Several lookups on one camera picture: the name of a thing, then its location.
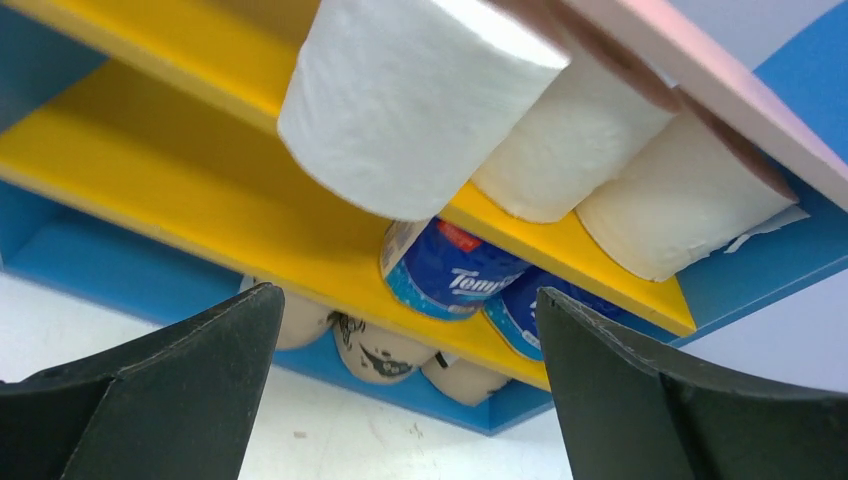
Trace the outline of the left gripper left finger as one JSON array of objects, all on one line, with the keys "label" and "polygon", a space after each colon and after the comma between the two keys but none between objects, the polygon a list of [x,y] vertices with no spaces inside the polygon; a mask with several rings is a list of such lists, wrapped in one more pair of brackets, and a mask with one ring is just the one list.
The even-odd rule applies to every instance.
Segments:
[{"label": "left gripper left finger", "polygon": [[254,286],[178,323],[1,387],[5,479],[235,479],[283,291]]}]

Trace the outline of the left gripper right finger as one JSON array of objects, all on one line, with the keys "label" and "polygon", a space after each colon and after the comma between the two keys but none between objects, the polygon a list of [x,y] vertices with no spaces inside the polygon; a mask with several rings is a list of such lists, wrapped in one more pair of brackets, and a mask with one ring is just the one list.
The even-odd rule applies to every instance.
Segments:
[{"label": "left gripper right finger", "polygon": [[546,287],[536,323],[576,479],[843,479],[847,397],[732,370]]}]

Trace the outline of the blue roll front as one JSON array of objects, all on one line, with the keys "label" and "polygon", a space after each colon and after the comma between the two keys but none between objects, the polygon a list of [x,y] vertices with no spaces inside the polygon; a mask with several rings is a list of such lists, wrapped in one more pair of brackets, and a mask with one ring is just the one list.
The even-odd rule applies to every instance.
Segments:
[{"label": "blue roll front", "polygon": [[488,299],[482,309],[484,316],[501,337],[520,355],[542,361],[535,312],[537,291],[552,287],[577,300],[582,305],[617,320],[626,311],[580,287],[538,267],[531,267],[500,293]]}]

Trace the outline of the blue roll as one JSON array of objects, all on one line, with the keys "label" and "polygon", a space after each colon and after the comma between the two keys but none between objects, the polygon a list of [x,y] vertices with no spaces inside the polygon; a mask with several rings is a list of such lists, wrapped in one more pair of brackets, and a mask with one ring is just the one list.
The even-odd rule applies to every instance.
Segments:
[{"label": "blue roll", "polygon": [[444,321],[471,317],[530,267],[438,217],[392,222],[380,254],[381,274],[394,297]]},{"label": "blue roll", "polygon": [[577,300],[582,305],[617,320],[626,311],[580,287],[538,267],[531,267],[500,293],[488,299],[482,309],[484,316],[501,337],[520,355],[542,361],[535,312],[537,291],[552,287]]}]

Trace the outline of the brown cartoon roll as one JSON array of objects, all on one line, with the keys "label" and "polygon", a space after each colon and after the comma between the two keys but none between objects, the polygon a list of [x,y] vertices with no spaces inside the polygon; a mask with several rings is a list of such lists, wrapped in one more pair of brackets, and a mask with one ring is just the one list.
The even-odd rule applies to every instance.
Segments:
[{"label": "brown cartoon roll", "polygon": [[437,353],[433,347],[345,313],[333,312],[329,319],[341,361],[354,377],[367,383],[397,384]]},{"label": "brown cartoon roll", "polygon": [[277,350],[293,350],[319,339],[331,326],[333,309],[284,290],[285,307],[276,342]]}]

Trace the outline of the blue roll back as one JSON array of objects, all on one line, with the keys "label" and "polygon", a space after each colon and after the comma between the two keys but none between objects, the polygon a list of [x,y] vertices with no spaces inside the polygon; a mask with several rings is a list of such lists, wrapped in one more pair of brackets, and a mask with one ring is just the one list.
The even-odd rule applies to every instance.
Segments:
[{"label": "blue roll back", "polygon": [[471,317],[530,267],[438,217],[392,222],[380,254],[381,274],[394,297],[444,321]]}]

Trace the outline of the plain white toilet roll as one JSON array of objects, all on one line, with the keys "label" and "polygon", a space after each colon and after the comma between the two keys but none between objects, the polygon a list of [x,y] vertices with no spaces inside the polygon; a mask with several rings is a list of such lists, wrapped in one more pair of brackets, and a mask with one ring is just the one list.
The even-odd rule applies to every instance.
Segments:
[{"label": "plain white toilet roll", "polygon": [[797,201],[750,141],[690,107],[576,212],[612,260],[659,282]]}]

